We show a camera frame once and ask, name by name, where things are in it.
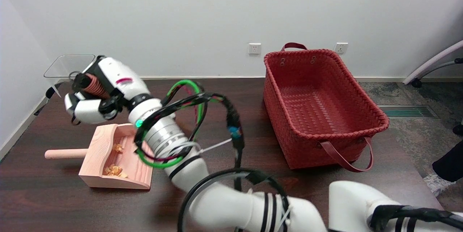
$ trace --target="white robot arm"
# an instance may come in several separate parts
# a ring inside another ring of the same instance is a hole
[[[113,119],[125,107],[129,111],[129,122],[139,128],[141,123],[164,108],[161,100],[152,97],[137,74],[111,57],[99,56],[76,76],[72,88],[74,93],[65,97],[66,111],[73,120],[76,118],[84,123],[102,123]],[[234,131],[230,130],[230,133],[233,138]],[[184,202],[184,207],[205,229],[238,227],[249,232],[327,231],[316,207],[305,199],[283,194],[240,192],[215,182],[220,181],[220,176],[208,180],[211,176],[205,161],[173,117],[157,119],[144,132],[143,140],[155,157],[171,155],[181,148],[189,147],[181,161],[164,168],[164,171],[175,186],[188,193],[187,197],[192,196],[191,201]],[[240,172],[234,175],[235,178],[250,178],[242,176]],[[378,206],[400,204],[369,186],[338,181],[330,186],[329,205],[330,231],[369,232],[373,231],[370,227],[372,220],[377,220],[377,216],[381,215],[380,211],[375,212]],[[456,221],[461,219],[459,216],[452,218]],[[383,217],[383,226],[377,226],[374,231],[458,231],[449,225],[420,222],[418,219],[414,222],[414,228],[405,223],[410,224],[410,221]]]

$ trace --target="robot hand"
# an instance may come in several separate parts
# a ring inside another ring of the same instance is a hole
[[[130,111],[152,98],[136,73],[118,60],[105,56],[98,56],[76,75],[72,90],[74,93],[67,94],[64,103],[73,117],[73,124],[112,120],[124,106]]]

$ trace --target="power outlet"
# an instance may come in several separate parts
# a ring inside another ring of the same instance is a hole
[[[334,47],[334,52],[338,54],[344,54],[347,51],[348,46],[349,43],[336,43],[336,46]]]
[[[261,44],[260,43],[249,43],[248,54],[260,54]]]

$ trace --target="red woven basket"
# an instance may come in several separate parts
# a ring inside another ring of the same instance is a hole
[[[301,51],[285,51],[296,47]],[[362,172],[373,165],[371,138],[389,126],[341,58],[327,49],[288,43],[264,58],[264,101],[291,169],[339,164]],[[352,166],[365,146],[370,163]]]

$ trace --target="wooden dustpan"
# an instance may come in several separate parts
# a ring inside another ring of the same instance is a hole
[[[112,187],[118,189],[149,189],[153,168],[144,164],[134,153],[135,128],[130,124],[102,125],[96,127],[88,148],[52,149],[45,152],[46,159],[84,158],[79,176],[90,187]],[[122,151],[116,146],[122,145]],[[148,145],[143,149],[151,153]],[[122,168],[127,177],[108,176],[105,169],[112,164]]]

